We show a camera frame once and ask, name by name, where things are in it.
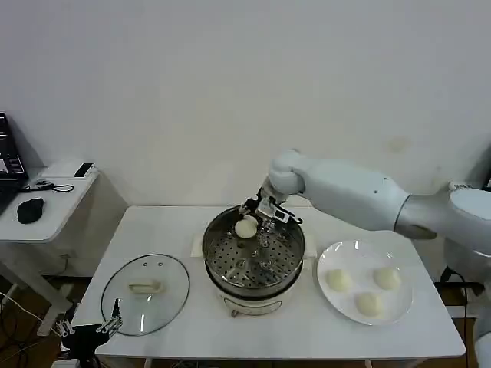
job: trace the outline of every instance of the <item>table leg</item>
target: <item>table leg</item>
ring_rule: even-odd
[[[15,251],[9,247],[11,257],[4,257],[2,263],[12,274],[26,283],[32,290],[40,294],[44,299],[49,301],[53,307],[58,309],[60,313],[65,312],[71,307],[71,303],[61,295],[58,290],[50,285],[40,274],[33,271],[32,267],[26,259],[16,257]]]
[[[27,285],[25,282],[23,282],[20,278],[18,278],[12,271],[10,271],[8,268],[6,268],[1,262],[0,262],[0,275],[3,276],[10,282],[12,285],[18,285],[21,289],[25,289]]]
[[[62,296],[66,297],[70,294],[73,284],[63,284],[61,285],[60,293]],[[51,333],[51,328],[54,326],[56,319],[60,315],[60,311],[51,306],[48,312],[44,315],[43,322],[38,328],[38,336],[47,336]]]

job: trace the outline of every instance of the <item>lid rim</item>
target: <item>lid rim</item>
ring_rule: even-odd
[[[143,332],[143,333],[126,333],[126,332],[121,332],[121,331],[117,331],[118,334],[121,334],[121,335],[124,335],[124,336],[145,336],[145,335],[148,335],[148,334],[152,334],[158,330],[162,330],[165,326],[167,326],[168,324],[170,324],[174,319],[176,319],[176,317],[181,313],[181,311],[183,310],[184,308],[184,305],[186,305],[186,302],[187,302],[187,299],[189,297],[189,290],[190,290],[190,287],[191,287],[191,280],[189,278],[189,272],[187,271],[187,268],[186,266],[184,265],[184,263],[182,263],[178,258],[172,256],[172,255],[166,255],[164,253],[149,253],[147,255],[141,255],[140,257],[136,257],[134,259],[132,259],[131,261],[128,261],[127,263],[123,264],[123,266],[121,266],[116,272],[114,272],[114,274],[110,277],[109,281],[106,283],[106,286],[104,286],[104,289],[102,290],[102,294],[101,294],[101,302],[100,302],[100,306],[101,306],[101,314],[102,314],[102,318],[104,320],[104,322],[107,322],[108,319],[106,318],[106,316],[104,315],[104,309],[102,307],[102,302],[104,300],[104,294],[106,293],[106,290],[107,290],[107,287],[109,286],[110,282],[113,280],[113,278],[119,274],[119,272],[125,268],[126,266],[128,266],[130,263],[133,263],[135,261],[138,261],[139,259],[141,258],[145,258],[145,257],[151,257],[153,255],[160,255],[160,256],[163,256],[163,257],[168,257],[168,258],[172,258],[174,261],[177,261],[181,266],[183,266],[184,268],[184,271],[186,272],[186,276],[187,276],[187,292],[186,292],[186,297],[184,298],[184,302],[183,304],[180,306],[179,310],[177,310],[176,314],[174,315],[174,317],[172,317],[170,320],[168,320],[165,324],[163,324],[162,326],[159,326],[158,328],[154,329],[154,330],[151,330],[151,331],[147,331],[147,332]]]

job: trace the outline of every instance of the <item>steamed bun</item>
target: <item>steamed bun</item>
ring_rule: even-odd
[[[351,287],[350,274],[345,270],[329,270],[327,272],[327,281],[329,287],[335,291],[345,292]]]
[[[381,297],[374,293],[361,293],[354,302],[358,311],[366,317],[378,317],[382,314]]]
[[[399,272],[392,267],[378,268],[374,271],[374,280],[384,290],[394,290],[400,287]]]
[[[235,226],[236,234],[244,239],[252,238],[256,234],[257,228],[258,221],[249,215],[244,216],[242,220],[237,221]]]

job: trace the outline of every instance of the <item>stainless steel steamer basket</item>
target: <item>stainless steel steamer basket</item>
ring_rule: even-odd
[[[203,236],[203,257],[209,276],[225,292],[245,299],[281,294],[302,270],[305,239],[295,223],[276,226],[243,239],[234,227],[239,206],[216,216]]]

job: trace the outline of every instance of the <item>laptop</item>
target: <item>laptop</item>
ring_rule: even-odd
[[[27,183],[29,177],[15,145],[5,113],[0,112],[0,214]]]

